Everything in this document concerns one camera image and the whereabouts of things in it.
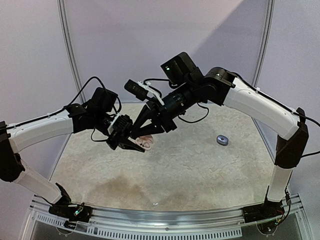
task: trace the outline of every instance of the black cable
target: black cable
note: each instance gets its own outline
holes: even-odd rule
[[[64,110],[66,110],[68,107],[70,107],[71,104],[74,103],[74,101],[77,99],[77,97],[79,97],[79,95],[81,94],[81,92],[85,89],[85,87],[88,85],[88,83],[92,80],[92,79],[96,79],[99,81],[100,85],[102,86],[103,90],[105,91],[106,95],[108,96],[109,100],[111,101],[111,98],[110,98],[110,95],[105,87],[105,85],[103,84],[103,82],[100,80],[100,78],[98,78],[97,76],[92,76],[90,77],[86,82],[85,84],[83,85],[83,87],[80,89],[80,91],[76,94],[76,96],[74,97],[74,99],[66,106],[64,106],[62,109],[56,111],[56,112],[53,112],[49,115],[45,115],[45,116],[40,116],[40,117],[37,117],[37,118],[34,118],[34,119],[31,119],[31,120],[28,120],[28,121],[23,121],[23,122],[20,122],[14,126],[7,126],[5,129],[6,130],[9,130],[9,129],[13,129],[13,128],[16,128],[16,127],[20,127],[22,125],[25,125],[25,124],[30,124],[30,123],[33,123],[35,121],[38,121],[38,120],[42,120],[42,119],[46,119],[48,117],[52,117],[54,115],[57,115],[61,112],[63,112]],[[122,108],[122,105],[121,105],[121,102],[120,102],[120,99],[117,97],[118,101],[119,101],[119,109],[118,111],[116,110],[115,108],[115,105],[113,105],[113,109],[116,113],[120,112],[121,108]]]
[[[164,78],[147,78],[143,80],[143,84],[147,84],[147,82],[151,81],[158,81],[158,82],[169,82],[169,79],[164,79]]]
[[[59,205],[59,204],[55,204],[55,203],[51,203],[49,202],[47,199],[45,199],[43,196],[39,196],[39,195],[35,195],[36,197],[40,197],[43,200],[45,200],[48,204],[50,204],[51,206],[55,206],[55,207],[65,207],[65,206],[69,206],[69,205],[77,205],[76,203],[70,203],[68,205]]]
[[[178,87],[180,87],[179,85],[173,85],[170,81],[169,81],[169,87],[172,89],[177,89]]]
[[[151,82],[151,81],[169,82],[168,79],[164,79],[164,78],[147,78],[147,79],[143,80],[143,84],[146,85],[147,82]],[[151,88],[152,90],[156,91],[160,95],[160,98],[162,98],[162,92],[160,90],[156,89],[153,86],[149,86],[149,88]]]
[[[200,119],[198,119],[198,120],[196,120],[196,121],[188,121],[188,120],[185,120],[185,119],[183,119],[183,118],[181,118],[180,116],[178,116],[178,118],[181,120],[181,121],[184,121],[185,123],[188,123],[188,124],[195,124],[195,123],[198,123],[198,122],[200,122],[200,121],[202,121],[203,119],[205,119],[207,116],[208,116],[208,114],[209,114],[209,108],[208,107],[206,107],[206,106],[201,106],[198,102],[196,103],[200,108],[202,108],[202,109],[206,109],[206,115],[204,116],[204,117],[202,117],[202,118],[200,118]]]
[[[118,108],[118,110],[116,111],[116,113],[120,113],[120,112],[121,112],[121,109],[122,109],[122,104],[121,104],[120,98],[119,98],[118,96],[116,96],[116,99],[118,100],[118,103],[119,103],[119,108]]]
[[[312,119],[311,117],[308,117],[308,116],[304,116],[302,114],[299,114],[297,112],[294,112],[293,114],[299,116],[299,117],[302,117],[302,118],[305,118],[313,123],[315,123],[316,125],[318,125],[320,127],[320,123],[317,122],[316,120]],[[315,151],[315,152],[311,152],[311,153],[307,153],[305,155],[302,155],[301,158],[305,158],[305,157],[309,157],[309,156],[312,156],[312,155],[317,155],[317,154],[320,154],[320,151]]]
[[[94,135],[95,131],[96,131],[96,129],[94,128],[93,131],[92,131],[92,133],[91,133],[91,137],[90,137],[93,142],[95,142],[95,143],[103,143],[103,142],[105,142],[105,141],[108,140],[108,139],[94,140],[94,139],[93,139],[93,135]]]
[[[291,204],[289,205],[287,214],[284,216],[284,218],[281,218],[281,219],[280,219],[280,221],[278,222],[277,226],[279,226],[280,224],[282,224],[282,223],[287,219],[287,217],[288,217],[289,214],[290,214],[290,210],[291,210]]]
[[[235,75],[237,75],[245,85],[247,85],[249,88],[251,88],[252,90],[256,91],[257,89],[254,88],[253,86],[251,86],[248,82],[246,82],[238,73],[236,72],[233,72]],[[316,125],[318,125],[320,127],[320,123],[317,122],[316,120],[314,120],[313,118],[311,117],[308,117],[308,116],[304,116],[298,112],[295,112],[295,111],[292,111],[290,108],[288,108],[287,106],[283,105],[281,102],[278,102],[277,100],[275,100],[274,98],[264,94],[263,92],[259,91],[259,94],[263,97],[265,97],[266,99],[269,99],[270,101],[274,102],[275,104],[279,105],[280,107],[284,108],[285,110],[287,110],[288,112],[296,115],[296,116],[299,116],[301,118],[304,118],[306,120],[309,120],[313,123],[315,123]],[[320,151],[315,151],[315,152],[311,152],[311,153],[307,153],[305,155],[302,155],[301,158],[305,158],[305,157],[309,157],[309,156],[313,156],[313,155],[317,155],[317,154],[320,154]]]

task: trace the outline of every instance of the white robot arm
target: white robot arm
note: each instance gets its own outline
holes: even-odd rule
[[[118,95],[106,90],[101,82],[103,87],[97,88],[92,99],[82,105],[71,102],[57,112],[18,124],[6,125],[4,121],[0,122],[0,179],[20,184],[43,197],[52,205],[49,210],[52,214],[69,218],[70,221],[88,222],[92,209],[84,206],[84,203],[71,204],[62,186],[49,182],[21,160],[21,150],[56,136],[97,129],[108,136],[105,142],[113,150],[119,146],[144,152],[143,148],[128,138],[175,130],[175,117],[184,114],[196,103],[211,101],[219,106],[239,110],[278,133],[275,164],[264,203],[244,207],[243,215],[248,223],[273,218],[279,212],[284,212],[282,199],[286,187],[309,138],[304,111],[284,106],[247,84],[239,75],[221,67],[212,68],[204,76],[185,52],[161,67],[168,77],[170,87],[174,89],[167,96],[161,98],[158,91],[142,82],[129,80],[124,86],[138,99],[149,100],[134,123],[127,115],[118,112],[108,114]],[[155,97],[148,97],[148,92]],[[151,123],[144,125],[147,120],[151,120]]]
[[[175,90],[162,98],[161,102],[158,97],[147,101],[133,125],[131,137],[175,130],[177,126],[173,119],[199,102],[211,101],[219,106],[239,110],[278,133],[274,169],[265,201],[262,205],[243,208],[245,221],[272,218],[284,212],[282,199],[309,138],[304,111],[288,108],[250,86],[236,73],[221,67],[214,67],[203,75],[185,52],[161,67],[168,77],[169,85]],[[147,90],[140,86],[141,83],[129,80],[124,88],[144,100]],[[143,126],[146,120],[151,120],[151,123]]]
[[[6,125],[0,122],[0,179],[19,184],[36,195],[43,197],[52,206],[49,212],[70,221],[88,222],[92,208],[84,203],[72,204],[64,188],[53,184],[31,169],[19,152],[36,143],[60,135],[78,133],[86,129],[97,129],[108,136],[105,142],[115,150],[122,149],[144,152],[143,148],[128,140],[133,121],[127,115],[108,114],[116,101],[117,94],[98,87],[92,99],[80,104],[69,104],[63,109],[48,113],[26,122]]]

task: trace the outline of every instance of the white backdrop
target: white backdrop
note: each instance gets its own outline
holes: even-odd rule
[[[267,0],[68,0],[82,84],[97,75],[123,102],[128,79],[165,78],[160,65],[184,51],[206,74],[220,66],[252,82]],[[97,85],[85,90],[89,99]],[[167,83],[156,83],[164,94]]]
[[[77,91],[57,1],[2,0],[0,6],[0,121],[18,123],[63,107]],[[21,157],[48,177],[65,140],[41,142]],[[0,239],[19,239],[32,197],[22,186],[0,180]]]
[[[320,121],[320,2],[317,0],[275,1],[270,37],[258,87],[284,104],[305,110]],[[306,121],[309,141],[305,153],[320,150],[320,128]],[[276,134],[263,133],[273,147]],[[320,156],[302,158],[293,171],[291,189],[299,193],[313,237],[320,239]]]

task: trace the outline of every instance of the beige carpet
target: beige carpet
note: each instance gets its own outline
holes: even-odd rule
[[[155,135],[152,150],[111,150],[90,140],[91,130],[73,134],[51,181],[61,184],[74,202],[95,206],[188,211],[262,202],[273,163],[252,121],[245,114],[208,104],[199,123],[175,120],[178,128]],[[135,119],[142,104],[125,104],[122,114]],[[193,106],[185,119],[206,111]],[[217,135],[229,138],[217,144]],[[103,139],[99,132],[95,139]]]

